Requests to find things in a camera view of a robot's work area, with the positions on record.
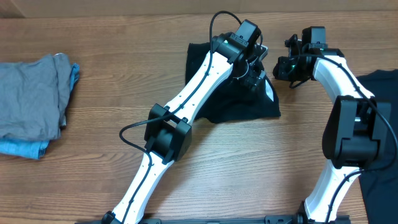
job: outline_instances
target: clothing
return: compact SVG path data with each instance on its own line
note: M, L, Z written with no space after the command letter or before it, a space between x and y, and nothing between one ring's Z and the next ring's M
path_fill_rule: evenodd
M185 83L196 74L210 44L190 44L188 46ZM238 81L228 79L218 86L200 108L195 119L207 118L212 123L232 120L279 117L279 99L274 87L265 77L264 88L256 92L242 86Z
M376 99L391 102L390 124L398 133L398 70L391 72L377 70L369 75L358 77L359 82ZM393 139L387 135L385 151L382 159L370 166L370 169L384 167L394 157ZM384 172L368 173L359 176L362 196L370 224L397 223L398 211L398 163Z
M79 69L65 54L34 63L0 63L1 153L30 159L44 155L49 140L59 138L59 127L66 125L65 108Z

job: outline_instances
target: gray cloth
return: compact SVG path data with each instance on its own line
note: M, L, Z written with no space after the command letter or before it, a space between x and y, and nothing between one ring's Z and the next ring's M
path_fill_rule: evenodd
M34 63L0 63L0 139L58 139L71 70L65 54Z

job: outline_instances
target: folded cloth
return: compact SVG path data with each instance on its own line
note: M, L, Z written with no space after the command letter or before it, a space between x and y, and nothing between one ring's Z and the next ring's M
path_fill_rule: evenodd
M395 133L398 133L398 70L377 70L369 75L358 77L358 81L376 99L391 102L390 124ZM384 155L381 160L370 166L370 169L384 167L390 163L396 153L394 141L387 135ZM359 176L362 197L370 224L397 223L398 211L398 163L383 172L367 173Z
M185 84L196 74L202 65L210 44L190 44L188 46ZM264 89L252 92L237 81L221 84L200 108L195 119L207 118L212 123L240 119L279 117L279 99L271 82L265 77Z
M68 104L69 101L69 96L65 96L66 93L70 94L73 90L73 87L75 85L75 83L78 81L79 79L79 65L78 64L73 64L72 66L70 66L69 64L69 59L65 54L57 54L54 57L52 57L51 55L45 56L44 58L42 58L41 60L39 60L38 62L35 63L30 63L28 65L33 66L33 69L35 72L40 73L40 71L36 70L36 66L40 68L45 68L45 64L49 63L50 60L53 60L53 64L55 65L55 72L57 72L57 76L59 77L60 75L63 76L63 74L65 74L64 70L66 71L70 71L70 74L67 76L67 78L65 77L60 77L58 78L58 83L55 83L56 85L56 90L57 90L57 94L59 96L59 119L56 122L57 125L57 132L59 133L59 126L66 126L66 117L65 117L65 108ZM17 69L19 67L23 67L23 63L6 63L6 64L0 64L0 80L2 80L1 78L5 76L5 74L1 73L1 71L8 71L11 72L11 74L13 74L15 71L13 69L9 69L9 66L15 66ZM29 76L29 69L23 69L23 71L19 74L19 75L25 75L25 76ZM42 85L42 82L35 80L35 82L38 83L38 86ZM22 87L21 88L21 92L20 94L22 96L25 95L24 90L29 90L31 91L29 88L27 87ZM5 102L6 99L1 99L0 100L0 104L1 102ZM24 124L29 124L29 121L23 121L22 123ZM48 140L43 140L43 141L33 141L33 140L23 140L23 139L16 139L16 138L2 138L0 139L0 152L4 153L4 154L10 154L10 155L15 155L15 156L22 156L22 157L26 157L26 158L30 158L30 159L39 159L40 157L42 157L45 153L45 149L47 148L49 144L49 139Z

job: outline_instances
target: table surface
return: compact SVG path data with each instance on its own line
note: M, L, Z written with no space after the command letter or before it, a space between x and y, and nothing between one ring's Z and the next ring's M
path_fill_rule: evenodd
M290 90L272 69L286 56L283 41L309 26L326 26L355 75L398 65L396 12L239 14L256 23L264 59L280 100L280 118L193 124L193 142L163 176L146 208L162 219L263 217L295 213L312 191L325 158L322 134L332 104L322 86ZM119 130L147 118L184 86L188 44L208 41L211 15L0 20L0 62L33 62L66 53L81 78L67 111L68 126L39 161L0 156L0 223L74 223L100 219L122 199L142 152ZM217 18L214 35L236 30ZM144 145L144 126L126 133ZM356 180L340 206L366 223Z

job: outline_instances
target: blue cloth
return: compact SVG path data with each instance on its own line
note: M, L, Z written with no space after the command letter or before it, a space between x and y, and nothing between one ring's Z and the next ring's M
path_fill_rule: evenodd
M76 63L72 65L70 73L70 90L79 80L80 66ZM63 117L62 126L67 125L66 117ZM28 159L40 159L44 156L46 148L49 146L50 141L25 141L18 139L0 139L0 152L13 156L21 156Z

